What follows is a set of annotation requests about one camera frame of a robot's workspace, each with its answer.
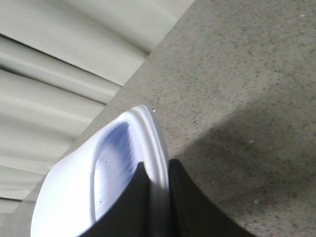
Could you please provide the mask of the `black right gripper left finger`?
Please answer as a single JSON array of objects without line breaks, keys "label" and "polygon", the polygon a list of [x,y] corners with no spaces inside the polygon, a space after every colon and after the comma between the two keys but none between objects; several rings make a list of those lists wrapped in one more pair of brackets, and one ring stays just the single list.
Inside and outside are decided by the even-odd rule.
[{"label": "black right gripper left finger", "polygon": [[146,237],[150,180],[142,162],[130,183],[109,211],[83,237]]}]

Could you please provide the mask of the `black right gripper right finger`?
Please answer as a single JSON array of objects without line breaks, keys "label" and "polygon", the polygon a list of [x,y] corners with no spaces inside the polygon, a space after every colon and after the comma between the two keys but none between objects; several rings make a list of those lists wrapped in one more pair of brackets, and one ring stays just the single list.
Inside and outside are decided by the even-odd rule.
[{"label": "black right gripper right finger", "polygon": [[173,237],[250,237],[198,188],[182,163],[169,161],[171,233]]}]

